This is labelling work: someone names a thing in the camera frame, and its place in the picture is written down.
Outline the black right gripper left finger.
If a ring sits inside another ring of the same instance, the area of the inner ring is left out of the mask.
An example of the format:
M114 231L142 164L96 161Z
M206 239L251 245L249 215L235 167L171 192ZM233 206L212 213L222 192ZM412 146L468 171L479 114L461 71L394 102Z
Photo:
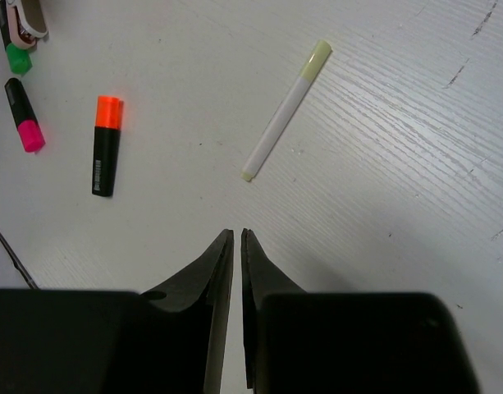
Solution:
M149 365L166 392L221 390L233 251L234 232L225 229L195 261L142 294L161 316Z

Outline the orange cap black highlighter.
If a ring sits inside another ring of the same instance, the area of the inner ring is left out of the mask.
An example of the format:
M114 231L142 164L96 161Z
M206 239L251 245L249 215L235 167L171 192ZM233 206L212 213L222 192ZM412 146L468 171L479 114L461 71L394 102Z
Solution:
M92 194L112 197L121 138L123 102L99 96L94 124Z

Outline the green cap black highlighter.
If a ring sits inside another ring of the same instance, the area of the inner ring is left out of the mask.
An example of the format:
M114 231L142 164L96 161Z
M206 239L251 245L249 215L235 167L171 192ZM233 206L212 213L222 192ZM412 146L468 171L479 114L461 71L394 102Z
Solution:
M29 53L11 41L7 7L3 0L0 1L0 33L11 72L23 76L32 68L32 62Z

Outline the pale yellow cap white marker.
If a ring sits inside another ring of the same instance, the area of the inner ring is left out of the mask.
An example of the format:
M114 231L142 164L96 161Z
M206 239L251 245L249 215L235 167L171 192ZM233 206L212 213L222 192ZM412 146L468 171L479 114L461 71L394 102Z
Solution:
M250 182L257 176L331 53L332 46L327 41L316 43L242 167L240 176L244 181Z

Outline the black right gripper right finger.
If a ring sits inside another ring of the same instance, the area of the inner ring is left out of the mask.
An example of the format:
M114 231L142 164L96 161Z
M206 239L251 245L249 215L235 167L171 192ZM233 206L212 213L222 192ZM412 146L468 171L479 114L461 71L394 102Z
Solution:
M244 229L241 234L242 313L245 349L246 384L258 393L258 317L263 301L273 294L305 293L266 255L255 233Z

